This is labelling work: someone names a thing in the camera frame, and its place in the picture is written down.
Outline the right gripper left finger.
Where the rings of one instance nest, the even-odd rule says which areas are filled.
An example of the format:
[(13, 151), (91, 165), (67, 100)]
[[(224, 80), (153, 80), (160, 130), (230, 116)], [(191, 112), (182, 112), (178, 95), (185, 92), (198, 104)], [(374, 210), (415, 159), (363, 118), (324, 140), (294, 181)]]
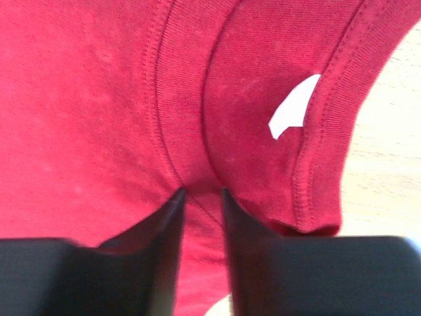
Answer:
[(2, 315), (171, 315), (186, 194), (90, 248), (59, 238), (1, 241)]

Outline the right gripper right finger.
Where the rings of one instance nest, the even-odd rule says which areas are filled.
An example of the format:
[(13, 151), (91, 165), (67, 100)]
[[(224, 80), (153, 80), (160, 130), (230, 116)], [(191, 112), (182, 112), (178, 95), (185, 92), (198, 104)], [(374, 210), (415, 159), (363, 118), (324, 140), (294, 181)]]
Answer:
[(222, 191), (236, 315), (419, 315), (420, 247), (397, 236), (282, 237)]

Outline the dark red t shirt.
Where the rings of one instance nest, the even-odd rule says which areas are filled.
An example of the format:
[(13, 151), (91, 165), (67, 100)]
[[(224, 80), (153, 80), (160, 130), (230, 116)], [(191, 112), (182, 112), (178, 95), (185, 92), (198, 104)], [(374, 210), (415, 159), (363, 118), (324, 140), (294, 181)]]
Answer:
[(228, 293), (220, 191), (337, 233), (356, 117), (419, 1), (2, 1), (1, 236), (93, 246), (187, 191), (175, 313)]

